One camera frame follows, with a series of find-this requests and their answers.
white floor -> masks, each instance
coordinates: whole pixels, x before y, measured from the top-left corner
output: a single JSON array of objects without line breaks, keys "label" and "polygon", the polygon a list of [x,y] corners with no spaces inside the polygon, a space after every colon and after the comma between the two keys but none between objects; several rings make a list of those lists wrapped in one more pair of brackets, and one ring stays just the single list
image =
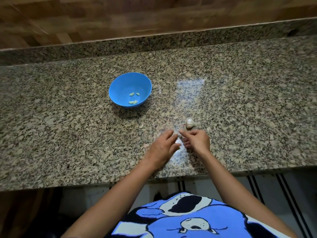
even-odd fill
[{"label": "white floor", "polygon": [[[291,227],[298,237],[317,237],[316,172],[297,171],[283,175],[256,175],[237,179]],[[108,190],[106,186],[64,188],[60,213],[72,217],[80,216]],[[222,201],[216,187],[206,177],[203,180],[146,184],[131,209],[152,202],[157,192],[165,197],[183,190]]]}]

person's right arm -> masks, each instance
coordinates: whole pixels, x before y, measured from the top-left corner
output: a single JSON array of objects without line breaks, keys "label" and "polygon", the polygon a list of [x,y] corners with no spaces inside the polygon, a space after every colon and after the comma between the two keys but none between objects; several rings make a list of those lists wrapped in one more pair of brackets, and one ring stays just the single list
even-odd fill
[{"label": "person's right arm", "polygon": [[210,152],[210,138],[203,130],[179,131],[186,148],[193,148],[204,164],[224,203],[289,236],[297,237],[280,218],[254,197]]}]

blue bowl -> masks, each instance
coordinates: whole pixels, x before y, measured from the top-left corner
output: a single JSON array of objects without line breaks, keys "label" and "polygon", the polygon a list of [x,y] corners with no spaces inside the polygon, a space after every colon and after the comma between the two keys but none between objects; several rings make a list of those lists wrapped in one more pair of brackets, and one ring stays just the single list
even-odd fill
[{"label": "blue bowl", "polygon": [[[135,108],[147,100],[151,91],[152,83],[147,76],[141,73],[126,73],[113,80],[109,88],[109,96],[115,104],[125,108]],[[129,104],[129,101],[135,100],[137,100],[136,104]]]}]

blue cartoon shirt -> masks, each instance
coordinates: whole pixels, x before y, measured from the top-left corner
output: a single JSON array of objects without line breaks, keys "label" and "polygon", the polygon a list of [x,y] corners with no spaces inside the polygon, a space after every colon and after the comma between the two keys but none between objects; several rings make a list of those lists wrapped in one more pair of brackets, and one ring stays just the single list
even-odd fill
[{"label": "blue cartoon shirt", "polygon": [[227,204],[187,192],[175,193],[132,210],[108,236],[287,237]]}]

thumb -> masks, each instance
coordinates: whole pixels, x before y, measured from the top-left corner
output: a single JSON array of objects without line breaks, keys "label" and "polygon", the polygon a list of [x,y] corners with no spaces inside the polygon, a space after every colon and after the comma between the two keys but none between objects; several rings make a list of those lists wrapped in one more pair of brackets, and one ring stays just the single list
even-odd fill
[{"label": "thumb", "polygon": [[170,147],[170,155],[172,156],[177,150],[180,149],[181,144],[175,143]]},{"label": "thumb", "polygon": [[183,137],[187,138],[188,140],[190,140],[191,137],[192,137],[192,135],[191,135],[190,133],[188,133],[187,130],[184,130],[184,129],[179,130],[179,133],[180,133]]}]

